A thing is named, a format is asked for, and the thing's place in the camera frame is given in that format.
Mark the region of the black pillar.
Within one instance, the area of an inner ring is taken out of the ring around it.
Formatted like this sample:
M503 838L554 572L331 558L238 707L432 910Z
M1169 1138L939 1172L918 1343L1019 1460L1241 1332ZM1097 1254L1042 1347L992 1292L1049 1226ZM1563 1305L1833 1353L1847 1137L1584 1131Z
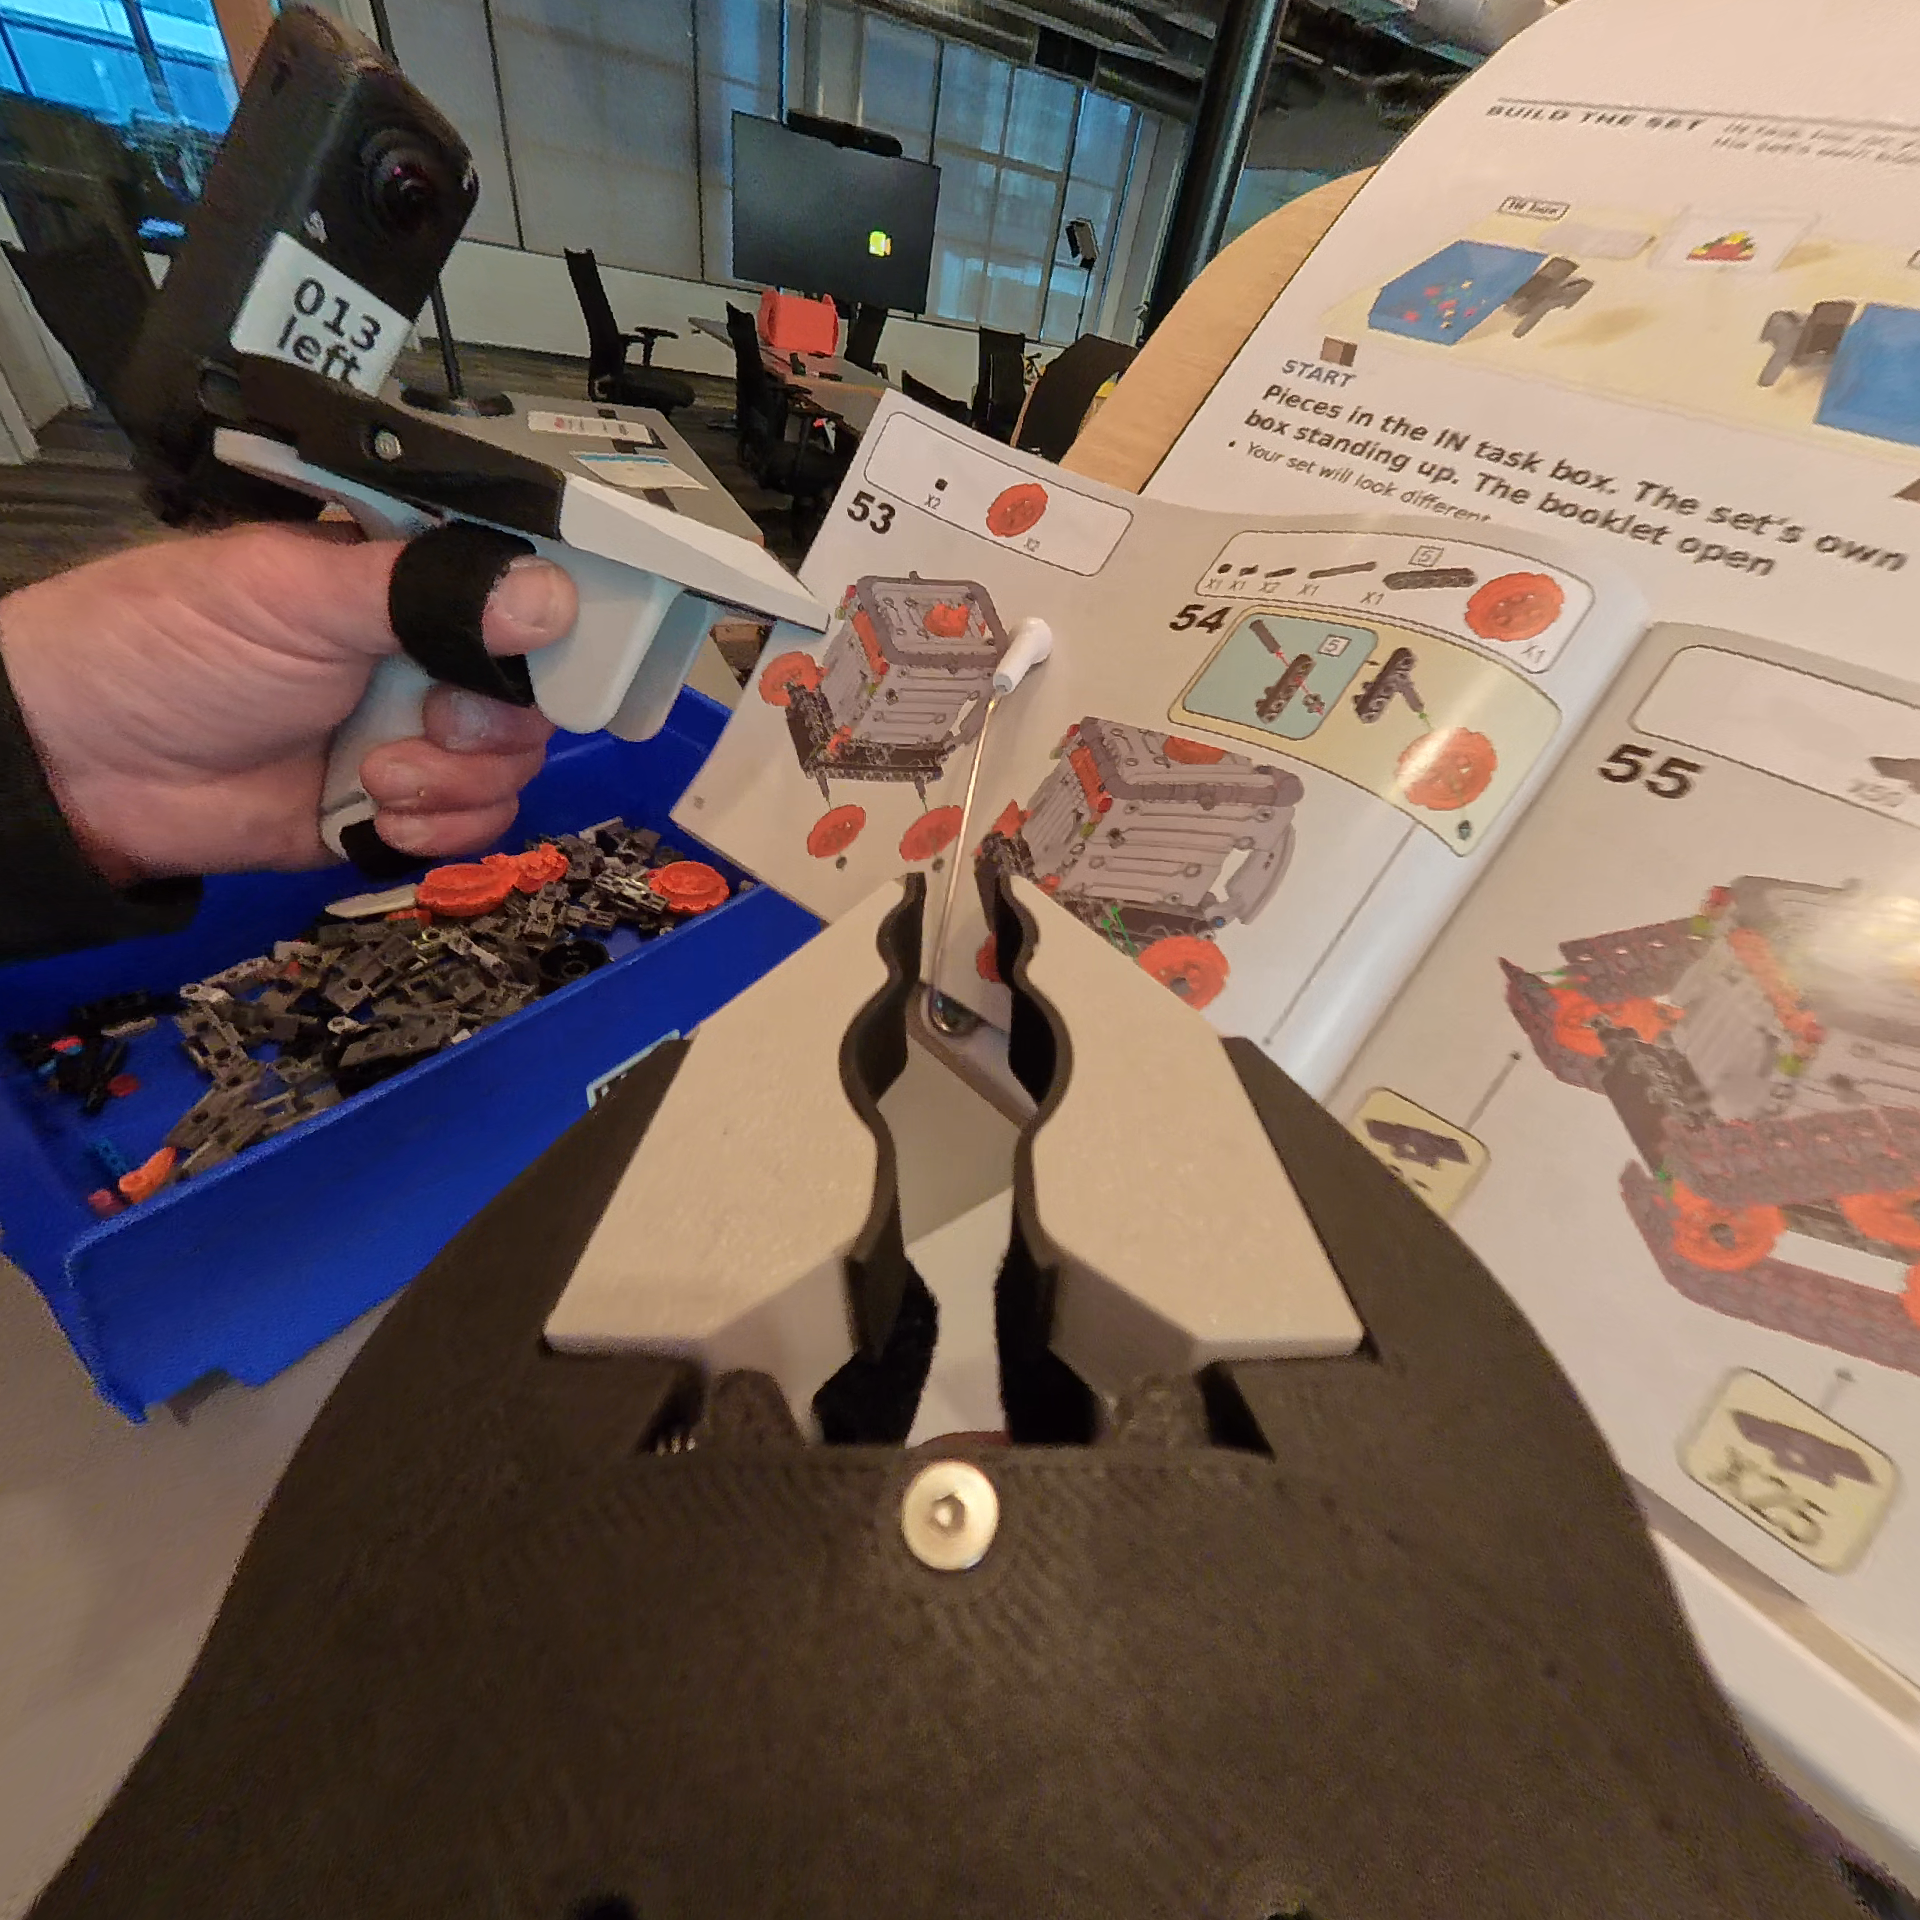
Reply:
M1222 245L1287 12L1287 2L1224 6L1161 258L1169 301L1184 293Z

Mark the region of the wooden board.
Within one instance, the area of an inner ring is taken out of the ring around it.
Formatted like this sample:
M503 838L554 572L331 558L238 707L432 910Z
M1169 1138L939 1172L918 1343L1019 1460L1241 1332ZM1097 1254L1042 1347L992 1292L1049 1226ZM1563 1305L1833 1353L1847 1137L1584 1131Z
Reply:
M1148 335L1064 467L1139 494L1371 173L1367 166L1320 185L1224 246Z

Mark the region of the pile of grey building pieces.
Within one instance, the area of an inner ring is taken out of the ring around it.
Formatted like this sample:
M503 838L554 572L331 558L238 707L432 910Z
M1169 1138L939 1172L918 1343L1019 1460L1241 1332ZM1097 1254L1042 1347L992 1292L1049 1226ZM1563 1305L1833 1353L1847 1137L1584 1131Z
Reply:
M83 1205L112 1219L711 915L658 915L640 885L649 867L703 859L732 898L753 889L620 818L466 862L538 844L569 850L569 877L480 918L320 913L292 940L172 989L102 995L7 1030L4 1087L38 1121L78 1125Z

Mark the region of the black office chair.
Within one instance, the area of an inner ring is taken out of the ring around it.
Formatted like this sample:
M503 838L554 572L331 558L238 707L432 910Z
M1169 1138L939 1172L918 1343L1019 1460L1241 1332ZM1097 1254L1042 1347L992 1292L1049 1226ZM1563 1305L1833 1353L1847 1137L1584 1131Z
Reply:
M587 334L587 398L666 417L690 407L696 391L688 379L655 365L657 343L680 334L671 326L620 326L595 251L566 249L566 262Z

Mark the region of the person's left hand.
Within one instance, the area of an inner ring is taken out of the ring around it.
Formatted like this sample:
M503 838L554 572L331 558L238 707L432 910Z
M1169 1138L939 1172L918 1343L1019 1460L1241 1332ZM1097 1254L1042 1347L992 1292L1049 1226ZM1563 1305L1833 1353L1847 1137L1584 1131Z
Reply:
M306 870L336 727L399 642L399 541L258 523L135 547L4 601L19 708L83 853L112 883ZM571 579L518 559L484 607L495 657L560 639ZM446 859L489 847L544 764L536 708L436 685L420 735L364 756L375 827Z

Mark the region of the white office desk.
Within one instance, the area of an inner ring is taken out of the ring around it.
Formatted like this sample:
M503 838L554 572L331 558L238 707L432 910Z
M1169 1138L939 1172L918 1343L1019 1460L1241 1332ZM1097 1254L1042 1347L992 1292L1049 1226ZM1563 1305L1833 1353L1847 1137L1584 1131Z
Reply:
M392 379L383 393L415 413L556 463L568 477L593 477L624 497L648 499L711 527L763 543L763 530L738 505L696 445L658 412L562 395L507 391L496 417L441 417L443 393Z

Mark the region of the blue plastic storage bin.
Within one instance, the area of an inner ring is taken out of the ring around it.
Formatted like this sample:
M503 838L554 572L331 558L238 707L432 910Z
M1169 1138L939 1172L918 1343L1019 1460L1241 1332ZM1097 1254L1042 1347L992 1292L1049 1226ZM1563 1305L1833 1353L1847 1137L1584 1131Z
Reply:
M620 815L737 883L668 821L727 718L688 689L649 740L560 735L502 846ZM95 1143L146 1161L209 1082L172 1026L152 1030L130 1050L137 1087L88 1118L22 1067L7 1036L48 1034L76 1004L177 989L263 954L351 889L335 868L216 877L177 935L4 966L4 1254L99 1395L130 1419L212 1373L263 1386L388 1300L587 1116L595 1087L684 1038L818 931L798 905L750 887L648 945L618 933L608 966L510 1022L130 1212L97 1215L90 1195L105 1165Z

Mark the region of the instruction booklet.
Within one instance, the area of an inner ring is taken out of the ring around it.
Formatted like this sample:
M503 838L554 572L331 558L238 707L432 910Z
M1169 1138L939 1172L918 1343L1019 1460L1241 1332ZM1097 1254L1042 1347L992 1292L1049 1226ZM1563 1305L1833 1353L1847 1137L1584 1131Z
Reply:
M1627 1471L1915 1670L1915 668L1598 558L1124 497L887 399L681 821L822 918L1034 881L1496 1269Z

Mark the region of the large white instruction sheet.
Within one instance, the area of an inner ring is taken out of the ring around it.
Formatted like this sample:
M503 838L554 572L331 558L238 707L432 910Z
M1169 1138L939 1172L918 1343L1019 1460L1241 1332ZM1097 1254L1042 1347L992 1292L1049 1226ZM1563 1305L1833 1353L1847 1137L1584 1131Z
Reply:
M1918 4L1582 2L1307 253L1148 494L1523 530L1911 675Z

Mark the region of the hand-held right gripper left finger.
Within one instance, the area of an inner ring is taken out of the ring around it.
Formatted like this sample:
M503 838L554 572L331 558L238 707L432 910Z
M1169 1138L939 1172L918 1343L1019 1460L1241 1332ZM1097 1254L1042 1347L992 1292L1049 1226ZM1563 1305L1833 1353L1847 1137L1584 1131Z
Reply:
M896 1145L924 877L886 881L711 1014L544 1323L560 1353L772 1378L793 1413L878 1359L908 1282Z

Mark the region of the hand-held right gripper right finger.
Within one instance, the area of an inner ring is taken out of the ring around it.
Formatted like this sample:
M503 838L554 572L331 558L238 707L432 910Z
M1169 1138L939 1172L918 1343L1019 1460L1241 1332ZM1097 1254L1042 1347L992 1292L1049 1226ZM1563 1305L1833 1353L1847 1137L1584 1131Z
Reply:
M995 902L1016 1147L995 1287L1008 1421L1103 1421L1219 1362L1347 1358L1362 1326L1215 1026L1034 881Z

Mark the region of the black wall screen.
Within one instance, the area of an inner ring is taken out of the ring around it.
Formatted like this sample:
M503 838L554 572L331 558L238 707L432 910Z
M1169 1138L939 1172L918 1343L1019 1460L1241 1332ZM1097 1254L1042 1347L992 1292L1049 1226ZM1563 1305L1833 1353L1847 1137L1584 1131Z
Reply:
M738 282L929 309L943 169L732 114L732 273Z

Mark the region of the person's left forearm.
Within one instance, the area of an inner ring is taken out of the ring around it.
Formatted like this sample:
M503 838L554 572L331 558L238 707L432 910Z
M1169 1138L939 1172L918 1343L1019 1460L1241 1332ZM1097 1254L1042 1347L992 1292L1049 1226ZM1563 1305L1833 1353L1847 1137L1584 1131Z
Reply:
M116 885L83 853L3 676L3 963L184 931L203 877Z

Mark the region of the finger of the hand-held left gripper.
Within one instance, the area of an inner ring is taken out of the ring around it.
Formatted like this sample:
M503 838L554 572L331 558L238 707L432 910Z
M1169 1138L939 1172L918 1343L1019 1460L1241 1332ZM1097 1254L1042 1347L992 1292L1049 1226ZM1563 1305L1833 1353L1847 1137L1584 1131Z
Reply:
M823 633L833 612L762 543L643 500L593 477L568 477L560 540L584 553L649 572L713 604Z

